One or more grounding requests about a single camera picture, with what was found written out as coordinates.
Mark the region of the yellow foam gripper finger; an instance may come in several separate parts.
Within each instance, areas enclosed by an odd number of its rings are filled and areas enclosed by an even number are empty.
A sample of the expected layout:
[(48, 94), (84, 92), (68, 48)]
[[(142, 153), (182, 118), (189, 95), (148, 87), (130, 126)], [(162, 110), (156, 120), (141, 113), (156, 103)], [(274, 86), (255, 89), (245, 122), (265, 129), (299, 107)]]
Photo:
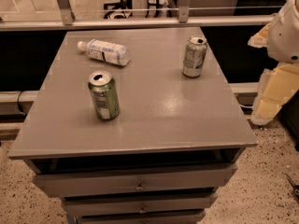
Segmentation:
[(258, 49), (266, 48), (268, 46), (269, 28), (270, 24), (266, 24), (258, 33), (249, 39), (248, 45)]
[(264, 69), (252, 107), (251, 122), (259, 126), (266, 125), (298, 91), (298, 63), (279, 63), (273, 70)]

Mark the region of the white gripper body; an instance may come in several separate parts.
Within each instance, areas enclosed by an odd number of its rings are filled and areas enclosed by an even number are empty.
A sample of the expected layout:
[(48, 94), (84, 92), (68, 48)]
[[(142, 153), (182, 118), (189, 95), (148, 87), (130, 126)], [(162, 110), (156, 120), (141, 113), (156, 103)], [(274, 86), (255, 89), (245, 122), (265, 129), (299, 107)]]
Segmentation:
[(298, 0), (288, 0), (271, 21), (267, 53), (278, 62), (299, 63)]

